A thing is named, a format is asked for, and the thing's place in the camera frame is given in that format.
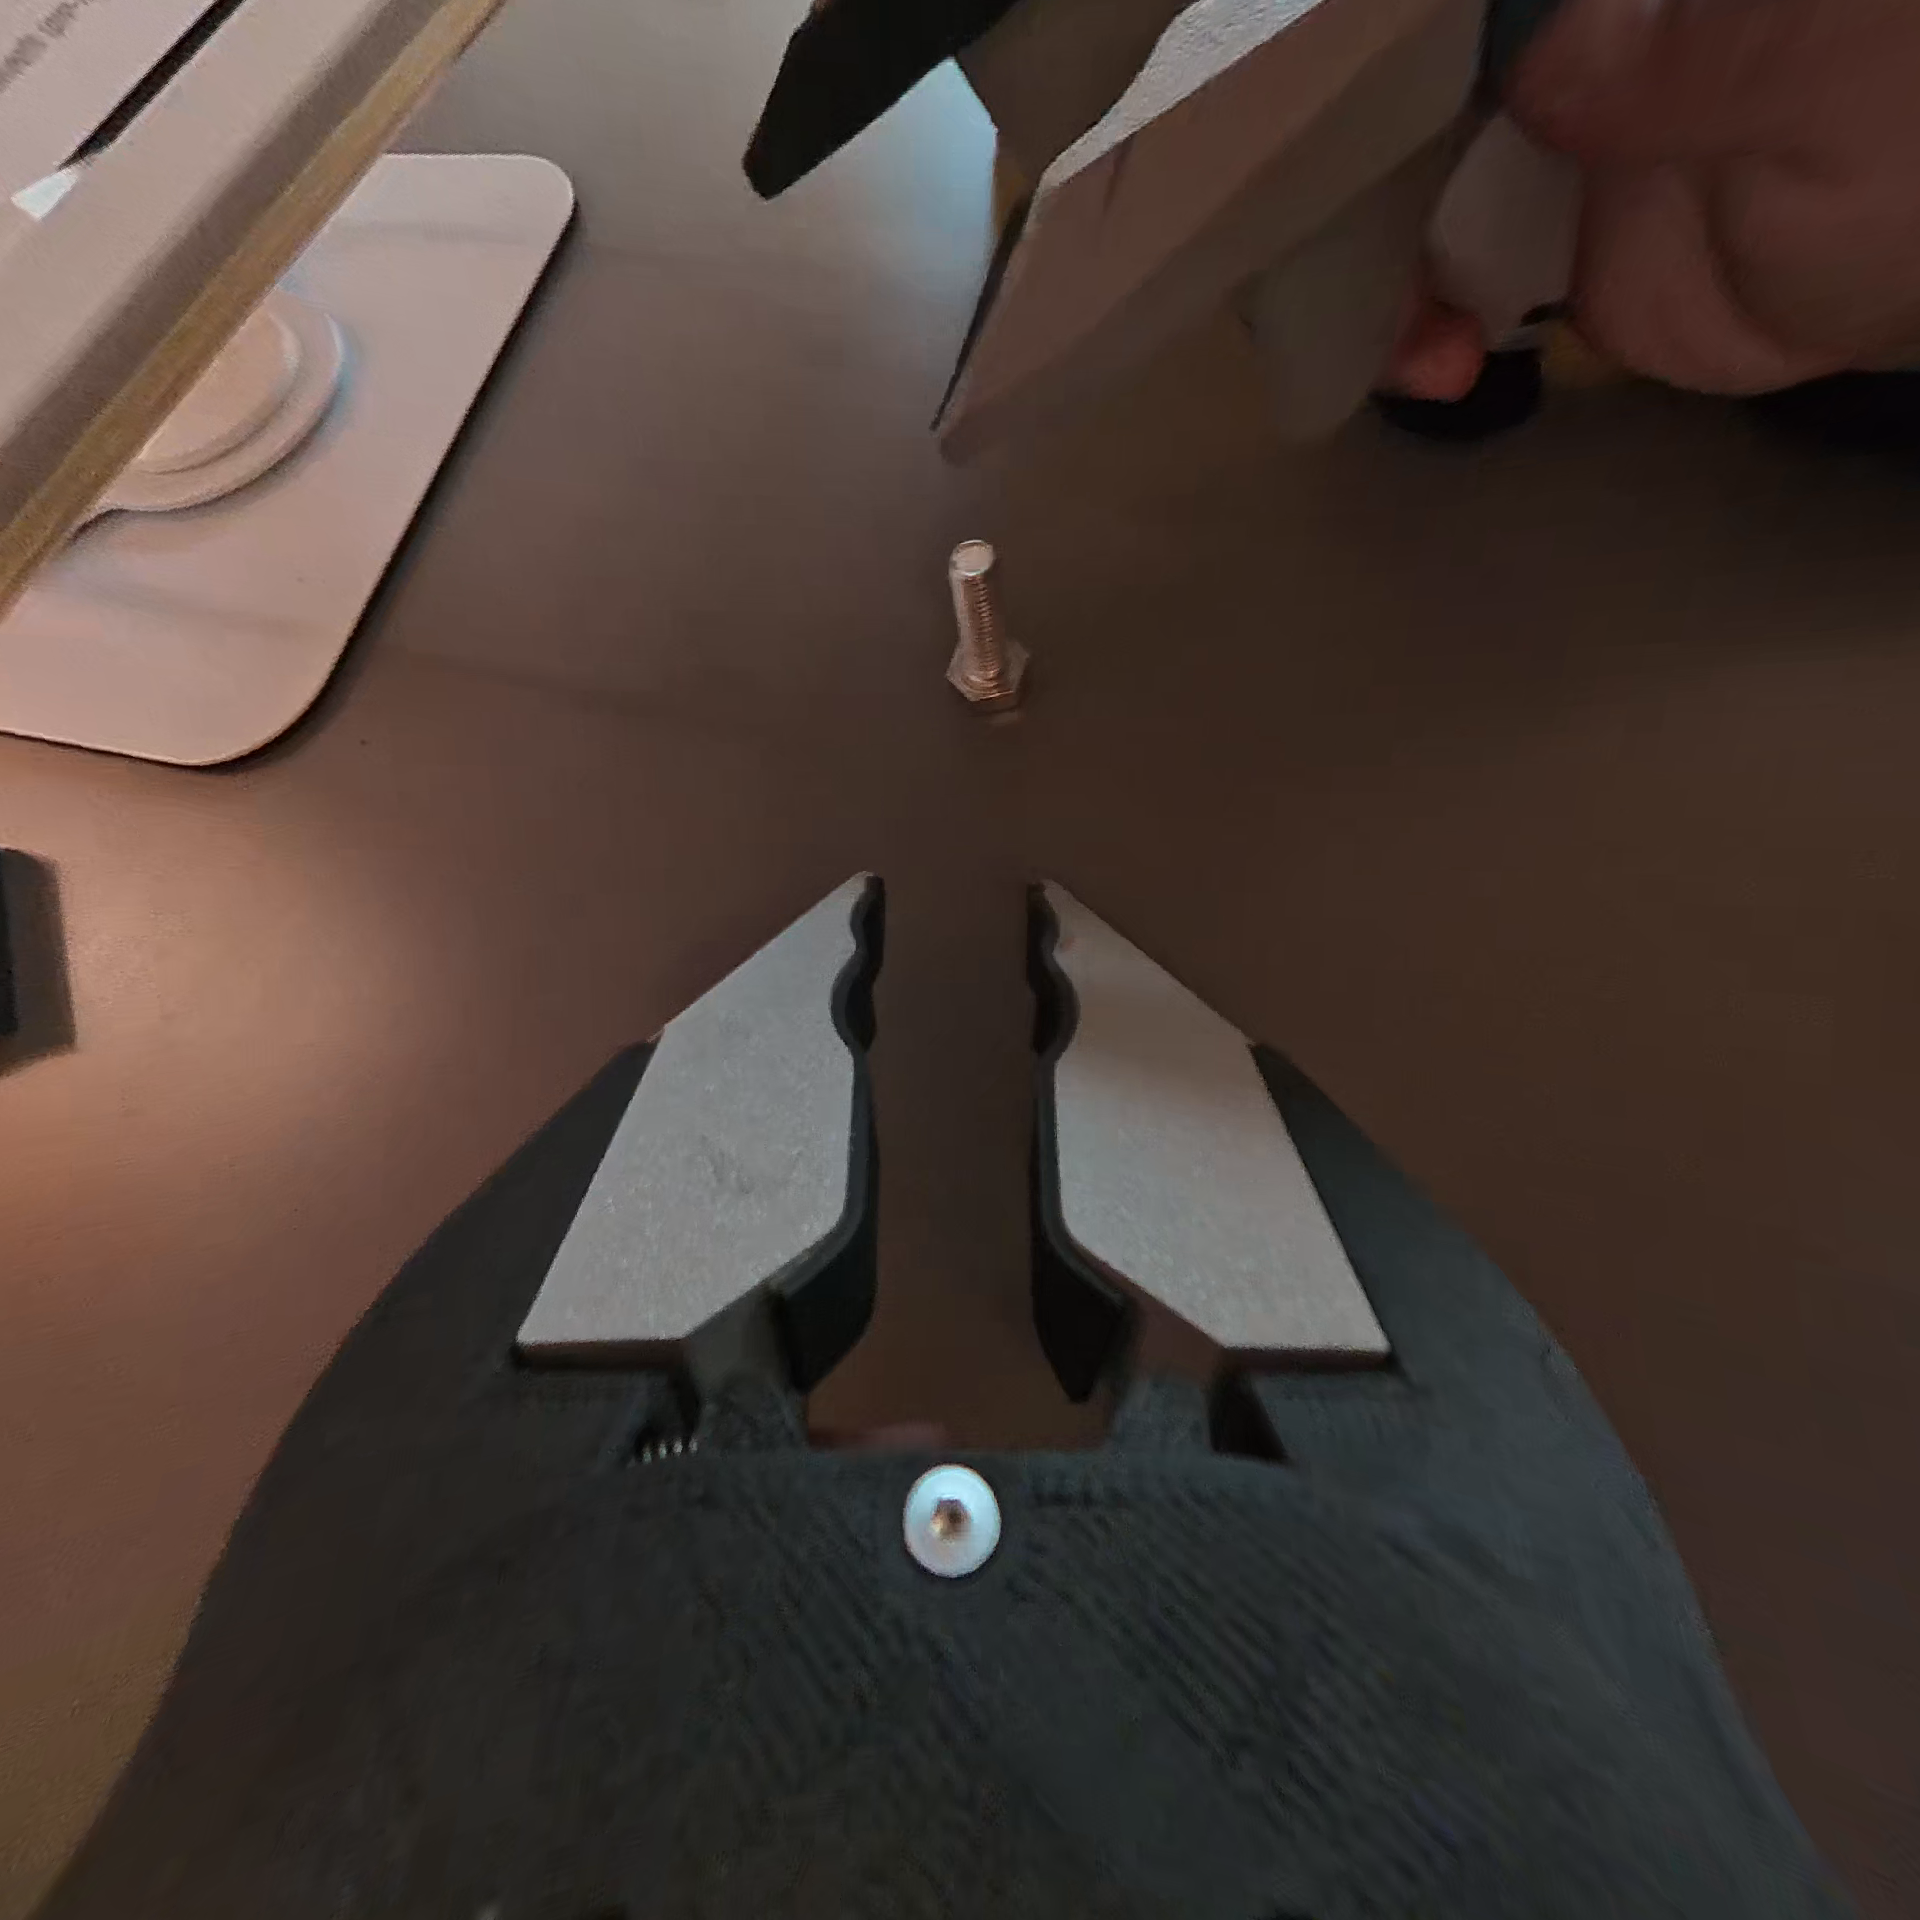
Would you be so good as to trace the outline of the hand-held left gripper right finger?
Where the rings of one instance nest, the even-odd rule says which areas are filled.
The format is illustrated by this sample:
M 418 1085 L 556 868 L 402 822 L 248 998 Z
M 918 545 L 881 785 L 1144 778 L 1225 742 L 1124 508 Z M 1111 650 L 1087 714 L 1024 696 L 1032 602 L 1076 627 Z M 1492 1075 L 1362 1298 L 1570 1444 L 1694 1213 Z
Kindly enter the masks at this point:
M 1031 1313 L 1068 1398 L 1384 1366 L 1256 1044 L 1056 881 L 1029 889 L 1025 978 Z

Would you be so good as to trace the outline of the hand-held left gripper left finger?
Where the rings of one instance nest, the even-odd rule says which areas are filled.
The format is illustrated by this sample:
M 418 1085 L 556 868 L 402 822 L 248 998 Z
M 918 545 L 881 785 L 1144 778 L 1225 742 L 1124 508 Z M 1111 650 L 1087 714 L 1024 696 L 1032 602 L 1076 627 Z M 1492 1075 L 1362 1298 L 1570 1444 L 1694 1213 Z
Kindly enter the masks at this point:
M 854 873 L 653 1037 L 517 1355 L 807 1389 L 872 1315 L 881 882 Z

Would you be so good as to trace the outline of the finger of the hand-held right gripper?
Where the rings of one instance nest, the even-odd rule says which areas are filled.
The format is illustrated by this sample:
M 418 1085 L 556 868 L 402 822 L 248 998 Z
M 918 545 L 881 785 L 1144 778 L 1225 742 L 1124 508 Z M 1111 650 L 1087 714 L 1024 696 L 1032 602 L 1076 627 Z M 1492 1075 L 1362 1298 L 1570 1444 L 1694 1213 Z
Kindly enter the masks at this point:
M 957 64 L 1024 194 L 935 424 L 980 452 L 1236 318 L 1287 441 L 1380 382 L 1488 5 L 1013 5 Z
M 998 154 L 1032 184 L 1114 108 L 1183 3 L 820 3 L 791 35 L 742 156 L 770 202 L 942 64 L 957 64 Z

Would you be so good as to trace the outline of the silver bolt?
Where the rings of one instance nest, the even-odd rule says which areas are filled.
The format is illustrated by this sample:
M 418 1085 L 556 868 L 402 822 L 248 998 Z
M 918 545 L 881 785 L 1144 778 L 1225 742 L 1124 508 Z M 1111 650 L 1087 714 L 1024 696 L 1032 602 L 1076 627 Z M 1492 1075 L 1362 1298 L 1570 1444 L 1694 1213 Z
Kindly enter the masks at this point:
M 1016 708 L 1029 673 L 1029 652 L 1000 610 L 997 562 L 991 541 L 966 540 L 945 564 L 954 627 L 945 681 L 964 705 L 982 714 Z

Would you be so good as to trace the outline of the person's right hand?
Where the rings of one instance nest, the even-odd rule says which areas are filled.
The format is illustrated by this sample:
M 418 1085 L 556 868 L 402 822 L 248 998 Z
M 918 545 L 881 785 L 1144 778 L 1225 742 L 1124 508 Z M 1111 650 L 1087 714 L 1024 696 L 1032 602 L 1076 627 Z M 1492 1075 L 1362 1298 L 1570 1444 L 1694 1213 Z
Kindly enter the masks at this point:
M 1602 364 L 1721 398 L 1914 366 L 1914 3 L 1558 5 L 1503 109 L 1578 176 Z

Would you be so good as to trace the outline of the printed instruction sheet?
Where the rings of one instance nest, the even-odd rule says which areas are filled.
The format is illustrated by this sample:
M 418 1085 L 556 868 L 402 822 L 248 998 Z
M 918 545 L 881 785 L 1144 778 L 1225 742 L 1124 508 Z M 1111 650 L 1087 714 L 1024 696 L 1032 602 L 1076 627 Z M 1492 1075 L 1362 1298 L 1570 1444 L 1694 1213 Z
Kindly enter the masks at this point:
M 5 3 L 5 189 L 65 165 L 212 9 L 212 3 Z

